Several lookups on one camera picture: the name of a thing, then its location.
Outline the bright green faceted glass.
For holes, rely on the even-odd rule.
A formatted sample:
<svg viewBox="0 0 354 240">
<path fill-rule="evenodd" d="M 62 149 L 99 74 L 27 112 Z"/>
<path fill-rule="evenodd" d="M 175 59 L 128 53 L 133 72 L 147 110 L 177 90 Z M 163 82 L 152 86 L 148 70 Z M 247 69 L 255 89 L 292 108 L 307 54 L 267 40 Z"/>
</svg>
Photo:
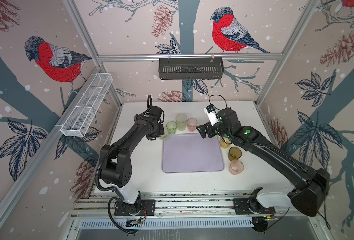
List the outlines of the bright green faceted glass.
<svg viewBox="0 0 354 240">
<path fill-rule="evenodd" d="M 176 122 L 170 121 L 170 122 L 167 123 L 166 127 L 167 127 L 167 130 L 168 130 L 168 133 L 170 135 L 174 135 L 176 133 L 176 131 L 177 131 L 177 127 L 178 126 L 177 126 Z"/>
</svg>

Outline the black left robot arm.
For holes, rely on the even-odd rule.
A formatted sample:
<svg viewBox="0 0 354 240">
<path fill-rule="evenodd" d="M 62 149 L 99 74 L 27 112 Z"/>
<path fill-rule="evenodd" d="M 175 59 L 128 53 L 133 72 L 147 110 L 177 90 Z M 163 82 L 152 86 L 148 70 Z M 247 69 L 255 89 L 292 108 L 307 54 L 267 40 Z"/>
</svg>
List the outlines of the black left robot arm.
<svg viewBox="0 0 354 240">
<path fill-rule="evenodd" d="M 142 207 L 141 194 L 131 182 L 131 154 L 144 137 L 155 141 L 165 133 L 164 118 L 165 113 L 160 107 L 149 104 L 147 110 L 135 115 L 134 125 L 125 135 L 101 149 L 95 184 L 102 192 L 115 192 L 119 196 L 118 206 L 127 215 L 140 213 Z"/>
</svg>

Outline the pale green dimpled short glass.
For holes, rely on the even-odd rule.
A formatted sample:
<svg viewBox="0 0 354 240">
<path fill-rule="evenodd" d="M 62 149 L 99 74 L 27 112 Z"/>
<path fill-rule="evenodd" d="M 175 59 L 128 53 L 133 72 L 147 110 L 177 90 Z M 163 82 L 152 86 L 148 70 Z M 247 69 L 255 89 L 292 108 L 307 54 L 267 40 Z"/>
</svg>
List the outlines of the pale green dimpled short glass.
<svg viewBox="0 0 354 240">
<path fill-rule="evenodd" d="M 160 135 L 159 139 L 161 141 L 165 141 L 169 138 L 169 131 L 167 129 L 164 129 L 164 133 Z"/>
</svg>

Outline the lilac plastic tray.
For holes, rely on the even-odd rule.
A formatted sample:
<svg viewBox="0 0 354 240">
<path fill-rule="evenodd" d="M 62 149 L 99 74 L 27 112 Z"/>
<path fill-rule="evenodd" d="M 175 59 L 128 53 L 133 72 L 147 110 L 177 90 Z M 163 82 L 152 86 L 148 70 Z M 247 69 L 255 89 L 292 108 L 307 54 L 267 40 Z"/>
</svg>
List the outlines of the lilac plastic tray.
<svg viewBox="0 0 354 240">
<path fill-rule="evenodd" d="M 162 169 L 167 174 L 222 171 L 219 140 L 200 134 L 170 135 L 163 143 Z"/>
</svg>

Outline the tall pale green dimpled glass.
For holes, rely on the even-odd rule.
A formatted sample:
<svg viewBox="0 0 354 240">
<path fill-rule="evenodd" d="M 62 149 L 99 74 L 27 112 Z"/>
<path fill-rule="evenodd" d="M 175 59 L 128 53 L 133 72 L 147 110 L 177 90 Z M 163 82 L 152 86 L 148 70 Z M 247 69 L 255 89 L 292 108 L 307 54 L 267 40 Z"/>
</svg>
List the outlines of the tall pale green dimpled glass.
<svg viewBox="0 0 354 240">
<path fill-rule="evenodd" d="M 177 128 L 179 131 L 184 131 L 187 125 L 187 116 L 185 114 L 178 114 L 176 116 Z"/>
</svg>

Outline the aluminium front rail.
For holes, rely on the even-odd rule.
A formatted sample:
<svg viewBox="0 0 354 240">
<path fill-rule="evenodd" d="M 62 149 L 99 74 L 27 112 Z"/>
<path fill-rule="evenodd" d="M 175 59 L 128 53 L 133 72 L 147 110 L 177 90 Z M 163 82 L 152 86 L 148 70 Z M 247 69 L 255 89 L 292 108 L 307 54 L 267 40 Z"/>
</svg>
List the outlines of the aluminium front rail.
<svg viewBox="0 0 354 240">
<path fill-rule="evenodd" d="M 248 199 L 252 191 L 230 192 L 143 192 L 142 200 L 154 200 L 155 217 L 206 217 L 234 216 L 236 206 L 234 199 Z M 75 202 L 70 213 L 75 217 L 108 217 L 108 201 L 118 195 L 112 192 L 92 193 L 88 198 Z"/>
</svg>

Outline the yellow amber glass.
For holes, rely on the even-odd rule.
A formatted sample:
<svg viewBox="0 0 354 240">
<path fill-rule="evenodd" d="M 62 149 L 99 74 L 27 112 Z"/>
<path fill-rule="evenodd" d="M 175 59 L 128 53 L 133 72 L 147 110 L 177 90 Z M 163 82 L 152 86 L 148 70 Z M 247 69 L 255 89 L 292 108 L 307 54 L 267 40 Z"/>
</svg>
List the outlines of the yellow amber glass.
<svg viewBox="0 0 354 240">
<path fill-rule="evenodd" d="M 227 138 L 220 138 L 220 147 L 227 149 L 232 145 L 232 143 Z"/>
</svg>

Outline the pink glass near right arm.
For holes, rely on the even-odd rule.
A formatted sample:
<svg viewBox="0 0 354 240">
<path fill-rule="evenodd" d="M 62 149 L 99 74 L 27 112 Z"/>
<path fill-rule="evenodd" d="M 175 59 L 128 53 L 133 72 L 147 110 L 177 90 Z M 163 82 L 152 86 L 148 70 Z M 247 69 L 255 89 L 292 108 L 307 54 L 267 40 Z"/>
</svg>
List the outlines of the pink glass near right arm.
<svg viewBox="0 0 354 240">
<path fill-rule="evenodd" d="M 232 175 L 238 175 L 244 170 L 244 165 L 239 160 L 232 160 L 229 167 L 229 172 Z"/>
</svg>

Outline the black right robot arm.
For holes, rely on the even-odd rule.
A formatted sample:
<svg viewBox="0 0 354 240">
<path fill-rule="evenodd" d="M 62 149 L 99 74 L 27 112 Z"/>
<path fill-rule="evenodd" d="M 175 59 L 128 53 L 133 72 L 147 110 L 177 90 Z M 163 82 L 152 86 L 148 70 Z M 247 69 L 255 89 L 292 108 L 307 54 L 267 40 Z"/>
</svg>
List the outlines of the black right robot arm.
<svg viewBox="0 0 354 240">
<path fill-rule="evenodd" d="M 291 187 L 283 190 L 257 188 L 249 197 L 252 212 L 261 208 L 295 208 L 308 217 L 317 216 L 329 191 L 330 174 L 324 169 L 315 170 L 300 163 L 273 145 L 251 126 L 242 126 L 231 108 L 218 110 L 214 105 L 205 107 L 209 122 L 196 127 L 201 137 L 215 135 L 227 138 L 231 144 L 259 157 L 281 173 Z"/>
</svg>

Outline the pink glass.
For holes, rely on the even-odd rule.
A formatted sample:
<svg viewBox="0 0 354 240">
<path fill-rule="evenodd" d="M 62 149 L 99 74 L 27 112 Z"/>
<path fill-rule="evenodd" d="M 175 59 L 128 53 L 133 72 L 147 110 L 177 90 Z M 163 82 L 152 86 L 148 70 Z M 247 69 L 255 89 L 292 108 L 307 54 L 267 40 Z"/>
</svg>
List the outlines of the pink glass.
<svg viewBox="0 0 354 240">
<path fill-rule="evenodd" d="M 187 127 L 189 132 L 194 132 L 196 130 L 196 126 L 198 121 L 194 118 L 190 118 L 187 120 Z"/>
</svg>

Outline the dark olive glass near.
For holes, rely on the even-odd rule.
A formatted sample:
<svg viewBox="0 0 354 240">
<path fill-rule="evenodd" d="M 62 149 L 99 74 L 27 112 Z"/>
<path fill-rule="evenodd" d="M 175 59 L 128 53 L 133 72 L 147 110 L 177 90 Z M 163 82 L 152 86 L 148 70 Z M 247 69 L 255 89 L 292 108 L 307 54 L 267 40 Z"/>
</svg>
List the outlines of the dark olive glass near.
<svg viewBox="0 0 354 240">
<path fill-rule="evenodd" d="M 228 152 L 228 159 L 230 161 L 239 160 L 242 156 L 242 151 L 237 147 L 231 147 Z"/>
</svg>

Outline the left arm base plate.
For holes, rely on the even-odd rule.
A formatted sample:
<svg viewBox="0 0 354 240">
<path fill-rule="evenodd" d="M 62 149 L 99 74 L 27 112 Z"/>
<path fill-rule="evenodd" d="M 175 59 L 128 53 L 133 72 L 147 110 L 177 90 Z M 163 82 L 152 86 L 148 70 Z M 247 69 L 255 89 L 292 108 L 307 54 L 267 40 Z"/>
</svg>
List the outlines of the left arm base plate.
<svg viewBox="0 0 354 240">
<path fill-rule="evenodd" d="M 137 216 L 153 216 L 155 214 L 155 200 L 136 201 L 130 205 L 120 201 L 115 207 L 115 217 L 137 217 Z"/>
</svg>

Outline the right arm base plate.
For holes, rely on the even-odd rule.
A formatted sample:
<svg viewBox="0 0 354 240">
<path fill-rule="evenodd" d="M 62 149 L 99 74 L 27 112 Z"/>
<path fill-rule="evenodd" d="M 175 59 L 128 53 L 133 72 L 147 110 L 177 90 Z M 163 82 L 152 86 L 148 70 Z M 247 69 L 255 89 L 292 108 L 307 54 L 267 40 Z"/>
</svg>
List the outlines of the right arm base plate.
<svg viewBox="0 0 354 240">
<path fill-rule="evenodd" d="M 276 211 L 273 207 L 265 208 L 255 199 L 239 198 L 233 199 L 233 210 L 236 215 L 275 215 Z"/>
</svg>

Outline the aluminium back crossbar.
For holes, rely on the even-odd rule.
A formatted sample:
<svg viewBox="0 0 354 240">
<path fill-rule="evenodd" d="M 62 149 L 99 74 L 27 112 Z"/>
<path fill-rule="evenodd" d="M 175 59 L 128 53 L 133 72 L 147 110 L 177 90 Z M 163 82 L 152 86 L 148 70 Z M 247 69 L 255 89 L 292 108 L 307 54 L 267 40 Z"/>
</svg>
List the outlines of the aluminium back crossbar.
<svg viewBox="0 0 354 240">
<path fill-rule="evenodd" d="M 222 58 L 223 60 L 273 60 L 278 61 L 283 57 L 281 53 L 246 53 L 246 54 L 180 54 L 180 55 L 99 55 L 101 63 L 107 62 L 152 62 L 159 59 L 193 59 L 193 58 Z"/>
</svg>

